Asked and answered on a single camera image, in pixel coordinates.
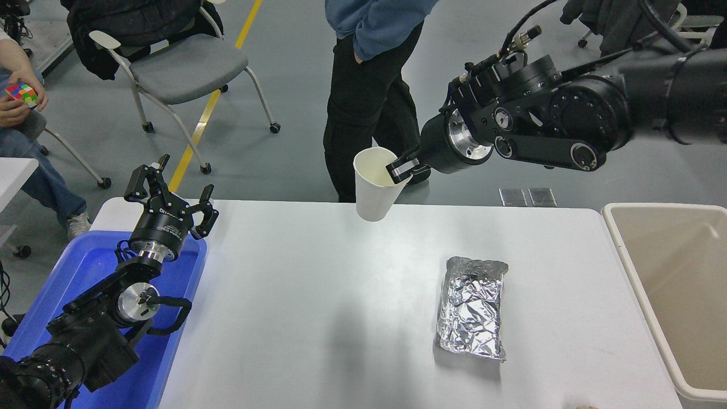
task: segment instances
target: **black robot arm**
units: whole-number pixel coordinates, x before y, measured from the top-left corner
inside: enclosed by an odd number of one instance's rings
[[[54,409],[64,400],[69,408],[80,385],[93,392],[138,362],[134,347],[144,335],[169,335],[182,326],[192,303],[162,296],[150,281],[164,261],[178,257],[188,233],[195,239],[209,233],[218,212],[209,201],[212,185],[194,206],[169,192],[161,175],[168,160],[164,155],[132,175],[124,197],[144,210],[129,240],[119,243],[116,270],[63,306],[47,325],[49,342],[18,362],[0,357],[0,408]],[[194,226],[197,212],[204,219]],[[151,327],[160,305],[181,308],[167,328]]]
[[[727,49],[688,52],[654,34],[569,70],[524,49],[465,65],[420,145],[387,169],[395,182],[427,167],[453,173],[506,159],[592,172],[634,137],[727,143]]]

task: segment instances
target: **gray floor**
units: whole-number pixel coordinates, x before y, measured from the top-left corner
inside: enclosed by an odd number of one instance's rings
[[[218,8],[229,41],[237,37],[252,3],[228,1]],[[515,22],[537,3],[467,0],[442,1],[435,7],[403,73],[421,124],[437,113],[448,82],[463,71],[464,62],[477,62],[496,51]],[[35,0],[31,6],[34,18],[65,19],[56,1]],[[576,42],[586,28],[579,23],[562,25],[559,16],[555,5],[531,20],[544,30],[529,48],[531,60],[550,54],[556,66],[565,69],[597,57],[599,39],[578,48]],[[218,199],[334,201],[321,144],[334,42],[322,1],[264,1],[243,50],[282,131],[268,132],[252,83],[245,75],[238,77],[220,98],[199,145],[213,173],[202,175],[193,161],[178,193],[195,197],[213,183]],[[41,137],[68,184],[87,198],[92,215],[105,200],[123,194],[132,169],[165,153],[172,155],[166,172],[171,179],[185,149],[176,124],[150,103],[145,107],[157,133],[141,130],[128,82],[121,75],[113,82],[101,81],[71,53],[47,78],[50,104],[44,113],[49,126],[69,139],[102,176],[113,179],[111,189],[99,190],[55,140]],[[193,129],[205,103],[202,98],[174,108]],[[611,202],[726,206],[721,167],[725,159],[725,148],[638,139],[609,154],[606,166],[595,173],[546,170],[493,157],[466,172],[435,173],[428,182],[405,189],[398,202],[498,206],[499,188],[548,187],[561,207],[599,210]],[[51,211],[22,193],[0,214],[0,224],[9,222],[21,228],[14,240],[33,247],[33,255],[24,261],[0,250],[12,276],[9,310],[18,313],[29,307],[52,270],[65,246],[65,232]]]

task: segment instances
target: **paper cup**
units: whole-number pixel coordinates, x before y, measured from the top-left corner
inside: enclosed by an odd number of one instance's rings
[[[356,212],[366,221],[379,221],[394,204],[411,176],[399,184],[391,180],[386,165],[396,155],[378,146],[364,149],[353,158],[356,173]]]

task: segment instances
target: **black pants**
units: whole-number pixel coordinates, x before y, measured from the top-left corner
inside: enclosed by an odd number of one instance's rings
[[[353,36],[333,49],[324,149],[339,202],[356,201],[353,157],[371,148],[371,138],[397,156],[419,142],[417,110],[401,68],[421,32],[419,24],[400,46],[362,64],[353,57]]]

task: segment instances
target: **white table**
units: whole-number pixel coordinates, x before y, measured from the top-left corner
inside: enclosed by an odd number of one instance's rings
[[[38,167],[38,161],[26,158],[0,157],[0,212]],[[0,226],[0,247],[8,240],[15,226]]]
[[[592,210],[217,200],[160,409],[681,408]],[[93,229],[134,228],[104,204]],[[510,265],[507,362],[434,345],[446,260]]]

